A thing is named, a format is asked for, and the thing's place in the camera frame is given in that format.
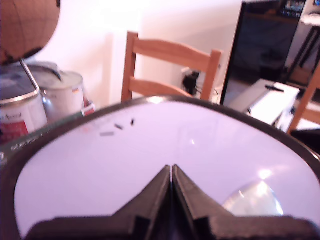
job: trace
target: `globe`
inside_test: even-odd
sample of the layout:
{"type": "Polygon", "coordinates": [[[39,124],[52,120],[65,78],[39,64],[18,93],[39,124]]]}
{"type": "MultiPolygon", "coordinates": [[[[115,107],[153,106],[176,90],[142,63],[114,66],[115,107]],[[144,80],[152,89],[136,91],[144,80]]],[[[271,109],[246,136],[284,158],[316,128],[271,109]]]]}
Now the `globe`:
{"type": "Polygon", "coordinates": [[[58,24],[60,0],[1,0],[1,65],[29,58],[50,40],[58,24]]]}

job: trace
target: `can label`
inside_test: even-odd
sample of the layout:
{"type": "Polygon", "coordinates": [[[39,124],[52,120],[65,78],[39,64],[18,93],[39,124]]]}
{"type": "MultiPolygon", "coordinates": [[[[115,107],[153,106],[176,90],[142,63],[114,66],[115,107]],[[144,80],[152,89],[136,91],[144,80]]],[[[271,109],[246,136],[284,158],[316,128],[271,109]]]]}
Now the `can label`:
{"type": "Polygon", "coordinates": [[[3,106],[0,111],[0,144],[27,135],[47,124],[41,96],[15,106],[3,106]]]}

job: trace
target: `white wall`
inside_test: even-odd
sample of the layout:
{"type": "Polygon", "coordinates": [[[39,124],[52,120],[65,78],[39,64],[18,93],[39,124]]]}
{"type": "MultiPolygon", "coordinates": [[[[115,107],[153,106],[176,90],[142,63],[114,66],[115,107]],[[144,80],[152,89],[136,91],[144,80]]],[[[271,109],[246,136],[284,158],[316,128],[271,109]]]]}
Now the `white wall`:
{"type": "MultiPolygon", "coordinates": [[[[241,0],[153,0],[142,16],[140,36],[184,43],[209,54],[212,49],[222,50],[214,83],[221,86],[240,7],[241,0]]],[[[141,64],[141,77],[181,86],[182,67],[154,59],[142,59],[141,64]]]]}
{"type": "Polygon", "coordinates": [[[80,73],[89,97],[98,107],[117,102],[115,92],[119,84],[122,86],[126,32],[140,30],[141,13],[147,3],[62,0],[55,33],[35,59],[80,73]]]}
{"type": "MultiPolygon", "coordinates": [[[[207,53],[222,50],[214,84],[221,89],[240,7],[241,0],[62,0],[57,29],[35,58],[82,74],[98,107],[118,103],[130,30],[141,38],[185,43],[207,53]]],[[[136,75],[180,87],[181,68],[138,57],[136,75]]]]}

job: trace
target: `television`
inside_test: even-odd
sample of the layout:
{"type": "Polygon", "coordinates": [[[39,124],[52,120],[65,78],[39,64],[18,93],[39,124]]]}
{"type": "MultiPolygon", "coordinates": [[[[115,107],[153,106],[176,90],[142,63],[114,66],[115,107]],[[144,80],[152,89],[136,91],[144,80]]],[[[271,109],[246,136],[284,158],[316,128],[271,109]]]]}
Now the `television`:
{"type": "Polygon", "coordinates": [[[242,2],[221,95],[228,106],[259,79],[282,82],[305,0],[242,2]]]}

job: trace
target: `chair backrest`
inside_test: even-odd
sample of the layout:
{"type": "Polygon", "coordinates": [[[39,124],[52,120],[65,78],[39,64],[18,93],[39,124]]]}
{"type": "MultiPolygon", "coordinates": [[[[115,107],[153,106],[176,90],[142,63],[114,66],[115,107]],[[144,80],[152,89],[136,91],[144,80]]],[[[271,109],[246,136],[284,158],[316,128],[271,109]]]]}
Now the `chair backrest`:
{"type": "Polygon", "coordinates": [[[309,86],[303,94],[287,133],[290,134],[297,128],[301,118],[320,124],[320,112],[307,109],[308,103],[311,101],[317,89],[320,89],[320,64],[316,67],[309,86]]]}
{"type": "Polygon", "coordinates": [[[209,55],[184,44],[154,39],[142,40],[139,39],[138,33],[128,32],[121,96],[122,102],[131,100],[133,92],[145,96],[168,94],[192,97],[175,86],[136,79],[137,54],[206,72],[200,98],[209,100],[219,66],[220,51],[212,50],[211,55],[209,55]]]}

